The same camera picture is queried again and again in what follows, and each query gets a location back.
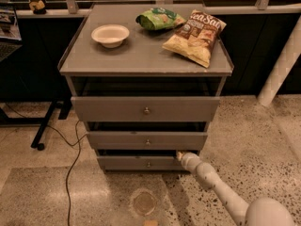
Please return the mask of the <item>grey bottom drawer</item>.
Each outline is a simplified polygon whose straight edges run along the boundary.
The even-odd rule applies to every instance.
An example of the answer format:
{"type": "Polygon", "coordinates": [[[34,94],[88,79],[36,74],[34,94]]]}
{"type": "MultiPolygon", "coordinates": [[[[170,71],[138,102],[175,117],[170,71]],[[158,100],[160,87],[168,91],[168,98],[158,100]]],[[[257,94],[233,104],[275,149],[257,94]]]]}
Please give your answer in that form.
{"type": "Polygon", "coordinates": [[[99,156],[97,160],[103,170],[183,170],[181,162],[172,156],[99,156]]]}

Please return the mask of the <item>grey drawer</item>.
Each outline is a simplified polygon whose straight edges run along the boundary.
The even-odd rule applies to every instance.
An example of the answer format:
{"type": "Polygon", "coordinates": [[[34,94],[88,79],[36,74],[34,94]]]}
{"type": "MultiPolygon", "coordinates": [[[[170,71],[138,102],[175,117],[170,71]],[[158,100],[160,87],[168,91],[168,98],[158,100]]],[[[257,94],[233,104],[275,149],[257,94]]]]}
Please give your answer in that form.
{"type": "Polygon", "coordinates": [[[218,97],[72,97],[81,121],[211,121],[218,97]]]}
{"type": "Polygon", "coordinates": [[[93,149],[108,150],[201,150],[208,134],[203,132],[114,132],[87,134],[93,149]]]}
{"type": "Polygon", "coordinates": [[[172,156],[99,156],[97,160],[103,170],[183,170],[181,162],[172,156]]]}

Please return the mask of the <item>grey middle drawer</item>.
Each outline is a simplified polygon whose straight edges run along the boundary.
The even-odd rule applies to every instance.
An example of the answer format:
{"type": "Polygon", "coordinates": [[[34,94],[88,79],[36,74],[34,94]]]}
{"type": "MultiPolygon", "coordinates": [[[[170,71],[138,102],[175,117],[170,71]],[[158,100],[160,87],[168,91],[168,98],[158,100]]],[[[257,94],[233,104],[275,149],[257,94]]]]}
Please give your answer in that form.
{"type": "Polygon", "coordinates": [[[87,134],[93,149],[108,150],[201,150],[208,134],[203,132],[114,132],[87,134]]]}

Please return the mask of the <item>grey drawer cabinet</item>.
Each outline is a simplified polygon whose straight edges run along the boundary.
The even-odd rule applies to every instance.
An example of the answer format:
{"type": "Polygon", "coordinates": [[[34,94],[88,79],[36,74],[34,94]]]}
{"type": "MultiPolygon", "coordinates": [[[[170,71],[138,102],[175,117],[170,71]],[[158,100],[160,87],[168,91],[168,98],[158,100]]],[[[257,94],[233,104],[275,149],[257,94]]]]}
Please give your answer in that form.
{"type": "MultiPolygon", "coordinates": [[[[96,5],[81,24],[78,35],[60,69],[72,97],[218,97],[233,65],[223,43],[218,41],[210,66],[163,49],[168,31],[147,31],[135,21],[145,5],[96,5]],[[117,48],[105,48],[91,38],[102,25],[125,26],[129,37],[117,48]]],[[[211,121],[105,122],[83,121],[87,134],[114,132],[203,132],[211,121]]],[[[172,156],[177,151],[94,149],[99,156],[172,156]]]]}

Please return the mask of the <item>grey top drawer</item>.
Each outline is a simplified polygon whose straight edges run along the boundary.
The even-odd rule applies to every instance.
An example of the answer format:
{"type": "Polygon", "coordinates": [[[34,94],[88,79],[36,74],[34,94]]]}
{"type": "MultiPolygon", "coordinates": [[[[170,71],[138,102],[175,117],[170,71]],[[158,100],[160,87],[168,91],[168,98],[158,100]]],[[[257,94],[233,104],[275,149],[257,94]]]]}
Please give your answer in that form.
{"type": "Polygon", "coordinates": [[[218,97],[72,97],[81,121],[211,121],[218,97]]]}

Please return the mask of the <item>round floor cover plate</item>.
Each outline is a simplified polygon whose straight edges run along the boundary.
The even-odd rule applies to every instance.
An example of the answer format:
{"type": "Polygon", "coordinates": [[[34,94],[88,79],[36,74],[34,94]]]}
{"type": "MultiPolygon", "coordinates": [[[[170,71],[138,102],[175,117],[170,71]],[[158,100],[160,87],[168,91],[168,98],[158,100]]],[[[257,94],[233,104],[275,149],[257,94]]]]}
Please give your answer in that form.
{"type": "Polygon", "coordinates": [[[149,216],[157,206],[157,200],[153,193],[146,188],[136,190],[130,198],[131,210],[139,216],[149,216]]]}

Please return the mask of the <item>yellow brown chip bag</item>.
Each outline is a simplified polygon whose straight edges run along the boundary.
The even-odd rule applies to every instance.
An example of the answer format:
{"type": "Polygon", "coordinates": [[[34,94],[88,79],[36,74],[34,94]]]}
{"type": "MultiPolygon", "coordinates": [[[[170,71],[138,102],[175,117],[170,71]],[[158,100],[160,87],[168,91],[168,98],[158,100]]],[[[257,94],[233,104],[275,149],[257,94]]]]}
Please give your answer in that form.
{"type": "Polygon", "coordinates": [[[226,25],[213,15],[194,9],[162,47],[208,68],[216,39],[226,25]]]}

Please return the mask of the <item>white paper bowl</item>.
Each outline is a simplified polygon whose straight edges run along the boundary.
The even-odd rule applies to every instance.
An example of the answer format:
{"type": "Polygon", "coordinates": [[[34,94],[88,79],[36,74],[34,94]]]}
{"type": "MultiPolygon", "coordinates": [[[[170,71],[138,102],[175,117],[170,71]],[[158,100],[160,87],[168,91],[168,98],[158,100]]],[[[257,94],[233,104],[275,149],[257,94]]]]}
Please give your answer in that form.
{"type": "Polygon", "coordinates": [[[117,48],[130,35],[129,30],[119,24],[107,24],[95,28],[91,38],[105,48],[117,48]]]}

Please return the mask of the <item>green snack bag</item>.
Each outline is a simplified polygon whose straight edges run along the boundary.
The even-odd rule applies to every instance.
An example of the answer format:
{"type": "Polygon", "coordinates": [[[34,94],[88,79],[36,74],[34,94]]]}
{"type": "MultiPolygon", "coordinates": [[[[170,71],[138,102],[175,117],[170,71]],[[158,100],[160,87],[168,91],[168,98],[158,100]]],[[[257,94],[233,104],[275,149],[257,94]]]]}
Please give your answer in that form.
{"type": "Polygon", "coordinates": [[[143,28],[151,31],[173,29],[185,23],[178,13],[165,8],[151,8],[138,15],[135,21],[143,28]]]}

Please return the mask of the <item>small yellow black object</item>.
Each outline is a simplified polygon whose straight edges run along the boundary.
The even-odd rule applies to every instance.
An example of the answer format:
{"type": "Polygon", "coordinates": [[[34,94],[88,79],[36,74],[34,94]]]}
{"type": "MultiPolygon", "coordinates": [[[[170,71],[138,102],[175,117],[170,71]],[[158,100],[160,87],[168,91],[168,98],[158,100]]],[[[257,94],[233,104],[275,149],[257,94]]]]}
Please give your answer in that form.
{"type": "Polygon", "coordinates": [[[34,14],[45,14],[46,8],[42,0],[33,0],[29,3],[30,9],[34,14]]]}

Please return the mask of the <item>laptop on desk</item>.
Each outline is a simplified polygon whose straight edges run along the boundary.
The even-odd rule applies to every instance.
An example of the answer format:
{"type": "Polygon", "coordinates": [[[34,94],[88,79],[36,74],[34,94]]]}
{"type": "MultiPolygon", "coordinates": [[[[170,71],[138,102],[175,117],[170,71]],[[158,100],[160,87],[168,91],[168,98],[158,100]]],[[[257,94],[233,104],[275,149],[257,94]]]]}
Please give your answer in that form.
{"type": "Polygon", "coordinates": [[[0,61],[3,61],[23,45],[15,7],[0,3],[0,61]]]}

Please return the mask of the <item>black desk leg frame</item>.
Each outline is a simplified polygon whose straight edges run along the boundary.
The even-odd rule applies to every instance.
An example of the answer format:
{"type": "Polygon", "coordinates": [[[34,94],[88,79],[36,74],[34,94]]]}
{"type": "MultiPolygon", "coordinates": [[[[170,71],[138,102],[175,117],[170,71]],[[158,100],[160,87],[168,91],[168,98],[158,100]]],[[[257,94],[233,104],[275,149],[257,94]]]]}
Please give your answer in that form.
{"type": "Polygon", "coordinates": [[[59,119],[67,119],[69,112],[71,110],[71,102],[64,101],[60,103],[59,101],[52,101],[47,109],[46,114],[43,117],[25,117],[20,116],[19,118],[11,118],[2,108],[0,108],[0,125],[1,126],[38,126],[39,130],[36,133],[31,147],[37,149],[38,151],[43,151],[45,145],[40,142],[41,137],[48,125],[51,116],[56,109],[59,109],[59,119]]]}

